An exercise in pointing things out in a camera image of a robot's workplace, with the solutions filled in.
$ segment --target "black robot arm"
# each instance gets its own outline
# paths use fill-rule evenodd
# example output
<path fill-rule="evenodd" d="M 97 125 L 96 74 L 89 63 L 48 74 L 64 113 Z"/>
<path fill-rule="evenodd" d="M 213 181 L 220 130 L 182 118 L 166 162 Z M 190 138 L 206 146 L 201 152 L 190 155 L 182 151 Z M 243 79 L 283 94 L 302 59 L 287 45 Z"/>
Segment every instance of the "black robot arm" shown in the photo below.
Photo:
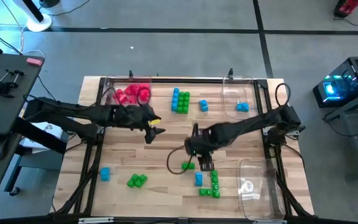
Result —
<path fill-rule="evenodd" d="M 186 138 L 187 154 L 198 156 L 202 171 L 214 169 L 211 154 L 220 147 L 232 144 L 238 136 L 271 126 L 268 141 L 273 145 L 285 144 L 285 134 L 300 128 L 301 122 L 292 106 L 283 105 L 267 113 L 237 123 L 217 123 L 206 129 L 193 127 L 193 134 Z"/>
<path fill-rule="evenodd" d="M 96 139 L 98 126 L 145 130 L 145 141 L 150 144 L 157 134 L 165 129 L 151 127 L 149 121 L 161 119 L 149 105 L 93 105 L 81 106 L 62 103 L 40 97 L 28 101 L 24 119 L 39 123 L 48 122 L 61 127 L 64 131 L 73 131 L 82 139 Z M 92 121 L 81 124 L 68 117 Z"/>

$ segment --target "green block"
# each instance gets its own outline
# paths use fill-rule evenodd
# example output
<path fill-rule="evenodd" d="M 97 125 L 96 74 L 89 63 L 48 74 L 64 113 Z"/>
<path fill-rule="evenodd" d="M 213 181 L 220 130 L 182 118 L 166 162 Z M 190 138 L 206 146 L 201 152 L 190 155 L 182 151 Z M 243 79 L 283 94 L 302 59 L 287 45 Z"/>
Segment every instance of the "green block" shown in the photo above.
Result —
<path fill-rule="evenodd" d="M 212 177 L 211 181 L 213 184 L 217 184 L 218 183 L 218 177 Z"/>
<path fill-rule="evenodd" d="M 198 195 L 199 196 L 212 196 L 212 190 L 211 189 L 199 189 Z"/>
<path fill-rule="evenodd" d="M 218 176 L 218 172 L 216 170 L 212 170 L 211 177 L 217 177 L 217 176 Z"/>
<path fill-rule="evenodd" d="M 147 180 L 147 176 L 142 174 L 142 175 L 140 175 L 139 180 L 144 183 Z"/>
<path fill-rule="evenodd" d="M 135 183 L 130 179 L 127 183 L 128 187 L 133 188 L 135 186 Z"/>
<path fill-rule="evenodd" d="M 137 180 L 137 182 L 135 182 L 135 186 L 137 188 L 140 188 L 143 185 L 143 183 L 140 180 Z"/>
<path fill-rule="evenodd" d="M 188 162 L 182 162 L 181 168 L 182 168 L 182 169 L 186 169 L 187 164 L 188 164 Z M 194 165 L 194 162 L 191 162 L 190 165 L 189 165 L 189 167 L 188 167 L 187 169 L 189 169 L 189 170 L 196 169 L 196 166 Z"/>
<path fill-rule="evenodd" d="M 139 176 L 134 174 L 134 175 L 132 175 L 131 179 L 132 179 L 133 182 L 136 182 L 137 179 L 139 179 Z"/>
<path fill-rule="evenodd" d="M 212 183 L 212 189 L 213 189 L 213 190 L 219 190 L 219 184 L 217 184 L 217 183 Z"/>
<path fill-rule="evenodd" d="M 213 194 L 212 194 L 212 197 L 214 197 L 214 198 L 220 198 L 220 197 L 221 197 L 220 191 L 214 190 L 214 191 L 213 191 Z"/>

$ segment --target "computer tower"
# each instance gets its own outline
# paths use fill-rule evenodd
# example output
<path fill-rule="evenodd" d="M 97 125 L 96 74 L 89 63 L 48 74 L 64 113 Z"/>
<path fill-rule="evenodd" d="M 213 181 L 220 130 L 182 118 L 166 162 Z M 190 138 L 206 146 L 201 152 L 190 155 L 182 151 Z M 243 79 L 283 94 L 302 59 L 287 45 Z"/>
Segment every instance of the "computer tower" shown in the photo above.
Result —
<path fill-rule="evenodd" d="M 343 106 L 358 97 L 358 57 L 349 57 L 313 88 L 320 108 Z"/>

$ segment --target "blue block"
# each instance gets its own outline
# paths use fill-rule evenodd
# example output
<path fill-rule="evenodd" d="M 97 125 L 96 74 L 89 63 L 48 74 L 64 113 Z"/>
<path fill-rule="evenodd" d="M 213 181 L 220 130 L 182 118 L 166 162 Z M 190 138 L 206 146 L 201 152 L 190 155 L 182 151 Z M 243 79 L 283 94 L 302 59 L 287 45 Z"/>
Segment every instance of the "blue block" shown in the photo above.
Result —
<path fill-rule="evenodd" d="M 200 110 L 202 112 L 208 111 L 208 104 L 207 104 L 206 100 L 200 100 Z"/>
<path fill-rule="evenodd" d="M 110 168 L 108 167 L 103 167 L 100 170 L 100 179 L 102 181 L 110 181 Z"/>
<path fill-rule="evenodd" d="M 236 106 L 236 111 L 248 112 L 249 111 L 248 103 L 238 103 Z"/>
<path fill-rule="evenodd" d="M 178 109 L 178 103 L 172 103 L 171 110 L 176 111 Z"/>
<path fill-rule="evenodd" d="M 201 172 L 196 172 L 195 173 L 195 181 L 194 181 L 195 185 L 197 187 L 201 187 L 203 185 L 203 174 Z"/>

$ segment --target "wooden table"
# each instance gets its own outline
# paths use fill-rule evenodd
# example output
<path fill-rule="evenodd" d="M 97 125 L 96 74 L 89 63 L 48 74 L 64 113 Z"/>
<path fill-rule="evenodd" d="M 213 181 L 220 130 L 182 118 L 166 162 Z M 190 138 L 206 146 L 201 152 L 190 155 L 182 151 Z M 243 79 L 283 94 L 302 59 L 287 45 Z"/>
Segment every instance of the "wooden table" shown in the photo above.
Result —
<path fill-rule="evenodd" d="M 79 104 L 90 105 L 95 102 L 99 79 L 100 77 L 84 77 Z M 274 100 L 275 87 L 281 82 L 283 82 L 282 79 L 268 79 L 273 108 L 277 107 Z M 191 93 L 188 115 L 175 114 L 170 111 L 174 87 Z M 191 134 L 195 122 L 199 124 L 200 128 L 205 128 L 217 122 L 238 121 L 238 119 L 228 117 L 236 115 L 233 109 L 238 99 L 234 93 L 237 89 L 244 90 L 241 92 L 241 97 L 250 106 L 249 114 L 241 114 L 241 118 L 257 115 L 251 85 L 237 85 L 231 86 L 231 88 L 230 90 L 236 90 L 225 95 L 225 113 L 221 84 L 153 83 L 153 97 L 150 105 L 154 108 L 155 113 L 162 117 L 161 123 L 157 126 L 165 128 L 167 131 L 159 134 L 152 144 L 147 145 L 144 142 L 144 132 L 120 128 L 106 130 L 99 168 L 110 167 L 111 179 L 109 182 L 102 182 L 98 177 L 92 216 L 244 217 L 244 211 L 239 207 L 236 170 L 243 159 L 264 159 L 260 131 L 242 135 L 231 146 L 219 149 L 213 154 L 215 168 L 219 172 L 221 188 L 221 198 L 219 199 L 198 195 L 198 188 L 194 186 L 193 170 L 183 175 L 173 175 L 169 173 L 165 165 L 168 153 L 183 145 L 184 139 Z M 278 97 L 282 102 L 285 101 L 287 94 L 284 88 L 279 91 Z M 208 102 L 209 111 L 207 113 L 200 111 L 199 100 Z M 79 139 L 71 140 L 68 147 L 79 141 Z M 296 141 L 291 139 L 287 139 L 287 141 L 289 146 L 299 150 Z M 53 200 L 57 209 L 64 204 L 78 185 L 85 149 L 86 145 L 78 146 L 64 156 Z M 179 168 L 180 164 L 187 160 L 188 156 L 184 150 L 177 151 L 170 159 L 170 167 Z M 282 160 L 288 188 L 306 211 L 313 213 L 301 159 L 291 150 L 282 147 Z M 198 171 L 198 162 L 196 160 L 194 162 L 196 171 Z M 145 174 L 149 179 L 141 189 L 131 189 L 126 183 L 132 174 Z M 203 188 L 210 187 L 209 172 L 203 173 L 203 180 Z M 82 207 L 85 206 L 86 197 L 87 189 L 81 204 Z"/>

